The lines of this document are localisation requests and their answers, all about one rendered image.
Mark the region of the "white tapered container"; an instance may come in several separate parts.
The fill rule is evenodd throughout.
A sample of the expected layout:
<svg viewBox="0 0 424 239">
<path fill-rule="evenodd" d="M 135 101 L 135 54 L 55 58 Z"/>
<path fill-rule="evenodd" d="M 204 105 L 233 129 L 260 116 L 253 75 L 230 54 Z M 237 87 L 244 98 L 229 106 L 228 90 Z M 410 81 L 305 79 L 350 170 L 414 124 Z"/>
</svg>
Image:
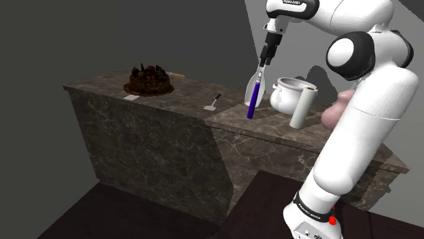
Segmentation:
<svg viewBox="0 0 424 239">
<path fill-rule="evenodd" d="M 259 90 L 258 90 L 258 97 L 257 97 L 257 100 L 256 100 L 255 107 L 259 107 L 259 105 L 262 101 L 262 97 L 263 97 L 263 95 L 265 93 L 265 89 L 266 89 L 266 79 L 265 79 L 265 76 L 264 76 L 265 68 L 266 68 L 266 66 L 261 67 L 259 65 L 257 71 L 253 74 L 253 76 L 251 77 L 251 79 L 249 80 L 249 82 L 247 84 L 246 91 L 245 91 L 245 104 L 247 106 L 250 105 L 251 98 L 253 96 L 253 91 L 255 89 L 255 84 L 256 84 L 256 81 L 257 81 L 259 75 L 261 75 L 260 87 L 259 87 Z"/>
</svg>

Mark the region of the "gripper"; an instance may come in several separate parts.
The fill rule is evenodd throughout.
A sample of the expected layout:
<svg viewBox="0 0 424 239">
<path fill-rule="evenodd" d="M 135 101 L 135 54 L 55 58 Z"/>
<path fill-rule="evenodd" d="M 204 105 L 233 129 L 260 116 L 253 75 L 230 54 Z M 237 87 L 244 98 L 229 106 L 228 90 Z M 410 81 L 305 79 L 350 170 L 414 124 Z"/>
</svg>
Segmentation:
<svg viewBox="0 0 424 239">
<path fill-rule="evenodd" d="M 274 58 L 275 53 L 277 51 L 277 47 L 281 43 L 283 35 L 267 32 L 266 39 L 265 39 L 265 46 L 262 48 L 261 54 L 260 54 L 260 67 L 263 67 L 264 65 L 269 65 L 271 60 Z"/>
</svg>

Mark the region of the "chocolate cake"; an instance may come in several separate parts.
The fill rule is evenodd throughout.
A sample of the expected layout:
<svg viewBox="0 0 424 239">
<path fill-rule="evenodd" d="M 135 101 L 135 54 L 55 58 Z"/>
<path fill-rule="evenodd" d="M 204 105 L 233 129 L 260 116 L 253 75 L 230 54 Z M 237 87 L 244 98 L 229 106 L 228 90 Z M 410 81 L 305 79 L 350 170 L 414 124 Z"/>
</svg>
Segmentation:
<svg viewBox="0 0 424 239">
<path fill-rule="evenodd" d="M 129 82 L 123 86 L 123 90 L 136 96 L 161 96 L 170 94 L 174 87 L 168 73 L 158 65 L 138 69 L 133 67 Z"/>
</svg>

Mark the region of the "blue pen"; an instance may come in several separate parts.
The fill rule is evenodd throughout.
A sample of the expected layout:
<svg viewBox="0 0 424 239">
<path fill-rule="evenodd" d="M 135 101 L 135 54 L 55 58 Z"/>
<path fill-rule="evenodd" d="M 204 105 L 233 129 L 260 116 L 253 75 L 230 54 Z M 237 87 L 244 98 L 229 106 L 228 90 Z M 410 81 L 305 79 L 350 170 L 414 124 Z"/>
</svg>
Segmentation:
<svg viewBox="0 0 424 239">
<path fill-rule="evenodd" d="M 249 110 L 248 110 L 248 113 L 247 113 L 248 119 L 251 119 L 253 117 L 253 114 L 254 114 L 254 111 L 255 111 L 255 104 L 256 104 L 257 99 L 258 99 L 258 93 L 259 93 L 260 84 L 261 84 L 261 77 L 262 77 L 262 73 L 259 72 L 258 77 L 257 77 L 256 82 L 255 82 L 255 88 L 254 88 L 253 93 L 252 93 L 251 101 L 250 101 L 250 104 L 249 104 Z"/>
</svg>

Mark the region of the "pink vase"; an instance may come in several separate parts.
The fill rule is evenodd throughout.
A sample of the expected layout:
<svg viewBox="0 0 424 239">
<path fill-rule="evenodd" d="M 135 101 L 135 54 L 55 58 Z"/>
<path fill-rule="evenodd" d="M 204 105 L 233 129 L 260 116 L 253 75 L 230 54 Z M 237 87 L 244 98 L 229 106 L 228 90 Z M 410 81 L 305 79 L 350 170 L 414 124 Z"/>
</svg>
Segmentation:
<svg viewBox="0 0 424 239">
<path fill-rule="evenodd" d="M 327 108 L 321 115 L 321 123 L 328 130 L 335 129 L 349 101 L 354 95 L 354 90 L 346 90 L 338 94 L 337 101 Z"/>
</svg>

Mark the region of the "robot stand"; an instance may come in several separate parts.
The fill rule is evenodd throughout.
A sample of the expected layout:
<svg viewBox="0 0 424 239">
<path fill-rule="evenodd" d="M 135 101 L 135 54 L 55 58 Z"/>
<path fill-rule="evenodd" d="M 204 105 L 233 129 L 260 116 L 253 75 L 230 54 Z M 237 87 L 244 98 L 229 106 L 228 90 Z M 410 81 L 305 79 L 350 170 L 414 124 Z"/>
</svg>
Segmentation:
<svg viewBox="0 0 424 239">
<path fill-rule="evenodd" d="M 207 239 L 293 239 L 283 209 L 301 186 L 259 171 L 218 232 Z M 362 211 L 342 200 L 335 209 L 344 239 L 424 239 L 424 227 Z"/>
</svg>

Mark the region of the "white paper towel roll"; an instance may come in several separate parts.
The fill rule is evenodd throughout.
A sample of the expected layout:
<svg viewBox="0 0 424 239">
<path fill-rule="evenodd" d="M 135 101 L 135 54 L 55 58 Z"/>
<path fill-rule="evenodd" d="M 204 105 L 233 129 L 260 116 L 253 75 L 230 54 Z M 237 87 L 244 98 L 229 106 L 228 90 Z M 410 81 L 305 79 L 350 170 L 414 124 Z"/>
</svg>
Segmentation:
<svg viewBox="0 0 424 239">
<path fill-rule="evenodd" d="M 296 105 L 295 111 L 289 123 L 292 128 L 303 128 L 304 122 L 317 93 L 318 89 L 316 88 L 306 87 L 303 89 L 298 104 Z"/>
</svg>

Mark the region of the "white pot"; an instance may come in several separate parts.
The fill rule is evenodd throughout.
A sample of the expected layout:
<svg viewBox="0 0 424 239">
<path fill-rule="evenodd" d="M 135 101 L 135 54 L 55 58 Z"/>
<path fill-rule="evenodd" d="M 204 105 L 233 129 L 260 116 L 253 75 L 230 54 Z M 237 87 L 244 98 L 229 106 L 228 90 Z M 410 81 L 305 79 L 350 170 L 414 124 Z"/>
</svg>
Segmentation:
<svg viewBox="0 0 424 239">
<path fill-rule="evenodd" d="M 296 78 L 281 77 L 273 84 L 274 91 L 270 97 L 271 106 L 280 113 L 293 115 L 304 88 L 317 86 Z"/>
</svg>

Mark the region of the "black-handled white spatula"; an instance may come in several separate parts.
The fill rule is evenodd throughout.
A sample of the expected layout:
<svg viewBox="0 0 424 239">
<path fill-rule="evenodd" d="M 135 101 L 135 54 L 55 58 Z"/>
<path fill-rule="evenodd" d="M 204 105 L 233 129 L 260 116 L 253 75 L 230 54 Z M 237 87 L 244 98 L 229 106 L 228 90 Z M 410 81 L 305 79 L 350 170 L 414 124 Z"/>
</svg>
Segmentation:
<svg viewBox="0 0 424 239">
<path fill-rule="evenodd" d="M 215 103 L 219 99 L 220 96 L 221 96 L 221 94 L 218 94 L 210 105 L 204 106 L 204 110 L 214 111 L 216 109 Z"/>
</svg>

